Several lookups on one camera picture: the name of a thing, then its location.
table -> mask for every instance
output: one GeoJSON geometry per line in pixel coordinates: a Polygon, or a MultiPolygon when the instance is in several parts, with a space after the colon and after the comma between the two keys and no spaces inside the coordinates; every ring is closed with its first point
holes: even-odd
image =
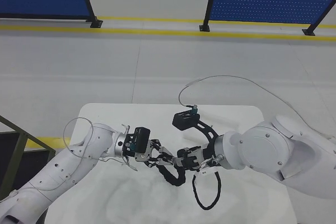
{"type": "MultiPolygon", "coordinates": [[[[253,106],[199,105],[198,109],[201,120],[213,125],[218,134],[244,132],[263,121],[261,111],[253,106]]],[[[183,147],[207,143],[197,130],[181,132],[171,125],[173,115],[184,110],[180,105],[87,104],[79,116],[122,132],[122,123],[130,125],[131,132],[134,127],[146,127],[151,130],[150,138],[158,138],[176,153],[183,147]]],[[[71,143],[80,142],[89,127],[87,121],[78,120],[71,143]]],[[[133,160],[132,165],[138,172],[112,160],[99,162],[50,206],[45,223],[297,223],[286,187],[249,168],[218,168],[221,197],[212,210],[204,211],[194,198],[192,171],[186,172],[184,185],[175,187],[155,167],[150,169],[133,160]]],[[[197,191],[205,206],[211,204],[217,193],[215,176],[199,178],[197,191]]]]}

yellow stripe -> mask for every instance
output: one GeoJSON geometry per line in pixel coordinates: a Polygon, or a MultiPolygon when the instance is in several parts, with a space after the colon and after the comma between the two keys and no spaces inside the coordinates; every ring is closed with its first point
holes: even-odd
{"type": "MultiPolygon", "coordinates": [[[[140,18],[140,17],[114,17],[114,16],[98,16],[100,20],[128,20],[128,21],[149,21],[149,22],[193,22],[202,23],[203,20],[196,19],[180,19],[180,18],[140,18]]],[[[239,21],[209,21],[210,24],[231,24],[231,25],[249,25],[249,26],[290,26],[305,27],[309,24],[279,24],[271,22],[239,22],[239,21]]],[[[320,24],[319,28],[336,29],[336,25],[320,24]]]]}
{"type": "Polygon", "coordinates": [[[256,38],[256,39],[284,39],[284,40],[316,40],[336,41],[336,36],[305,36],[286,34],[252,34],[234,32],[199,32],[181,30],[142,30],[142,29],[92,29],[77,27],[42,27],[42,26],[9,26],[0,25],[0,30],[17,31],[50,31],[50,32],[87,32],[97,34],[136,34],[136,35],[170,35],[170,36],[205,36],[212,38],[256,38]]]}
{"type": "MultiPolygon", "coordinates": [[[[63,143],[63,138],[53,138],[53,137],[37,137],[40,141],[44,142],[48,146],[53,149],[56,148],[64,148],[65,145],[63,143]]],[[[70,138],[65,138],[67,144],[70,142],[70,138]]],[[[35,142],[31,141],[30,139],[27,140],[25,148],[42,148],[42,146],[36,144],[35,142]]]]}

black cable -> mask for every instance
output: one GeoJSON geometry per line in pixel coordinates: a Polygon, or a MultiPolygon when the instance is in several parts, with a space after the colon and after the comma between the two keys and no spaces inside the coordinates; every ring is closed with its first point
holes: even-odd
{"type": "Polygon", "coordinates": [[[183,167],[174,166],[177,170],[178,178],[171,174],[165,166],[157,165],[159,172],[163,175],[164,179],[173,186],[181,186],[185,183],[185,170],[183,167]]]}
{"type": "Polygon", "coordinates": [[[194,175],[193,176],[193,180],[192,180],[192,185],[193,185],[193,192],[194,192],[194,196],[195,196],[195,199],[197,200],[198,202],[198,205],[203,209],[203,210],[210,210],[212,209],[216,204],[217,202],[219,201],[219,198],[220,198],[220,191],[221,191],[221,188],[222,188],[222,182],[220,180],[220,176],[219,176],[219,173],[218,172],[215,172],[215,176],[217,177],[217,181],[218,181],[218,193],[217,193],[217,196],[215,197],[215,200],[214,202],[208,206],[208,207],[205,207],[202,202],[200,202],[199,198],[198,198],[198,194],[197,194],[197,189],[195,188],[195,178],[196,176],[194,175]]]}

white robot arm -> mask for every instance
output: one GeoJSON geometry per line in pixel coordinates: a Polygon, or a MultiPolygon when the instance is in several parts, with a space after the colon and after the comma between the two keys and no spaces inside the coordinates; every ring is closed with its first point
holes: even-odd
{"type": "Polygon", "coordinates": [[[244,134],[228,132],[214,150],[226,169],[248,166],[302,193],[336,199],[336,143],[289,118],[276,116],[244,134]]]}
{"type": "Polygon", "coordinates": [[[113,136],[117,135],[107,125],[93,124],[93,132],[91,127],[80,144],[70,146],[71,151],[60,152],[35,177],[0,203],[0,223],[36,223],[58,197],[105,157],[113,136]]]}
{"type": "Polygon", "coordinates": [[[107,125],[94,124],[85,140],[55,156],[34,178],[0,203],[0,223],[35,223],[64,192],[77,184],[104,157],[134,157],[148,167],[174,165],[176,183],[185,182],[185,170],[207,166],[242,170],[246,166],[302,193],[336,199],[336,144],[309,127],[283,116],[262,122],[244,134],[227,132],[222,136],[199,120],[197,109],[178,113],[173,125],[180,130],[200,130],[209,143],[185,148],[174,157],[150,131],[136,128],[134,134],[117,132],[107,125]],[[152,150],[159,157],[152,157],[152,150]]]}

black bracket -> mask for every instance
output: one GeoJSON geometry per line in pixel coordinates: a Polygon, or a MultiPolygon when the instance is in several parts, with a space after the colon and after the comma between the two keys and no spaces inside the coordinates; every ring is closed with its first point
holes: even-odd
{"type": "Polygon", "coordinates": [[[206,123],[200,121],[200,115],[197,113],[198,109],[192,107],[191,110],[180,112],[174,115],[173,126],[179,130],[187,130],[189,128],[196,128],[202,132],[208,139],[208,147],[203,151],[203,156],[205,159],[215,156],[214,154],[214,143],[219,135],[215,130],[208,126],[206,123]]]}
{"type": "Polygon", "coordinates": [[[95,16],[95,19],[92,20],[86,20],[86,22],[92,22],[90,28],[101,28],[103,21],[98,20],[97,17],[95,16]]]}
{"type": "Polygon", "coordinates": [[[302,32],[304,32],[306,36],[315,36],[314,32],[309,32],[307,29],[302,29],[302,32]]]}
{"type": "Polygon", "coordinates": [[[135,153],[146,153],[151,131],[144,127],[138,127],[133,134],[127,134],[122,150],[123,156],[134,157],[135,153]]]}
{"type": "Polygon", "coordinates": [[[199,31],[201,32],[210,32],[209,25],[199,25],[199,31]]]}

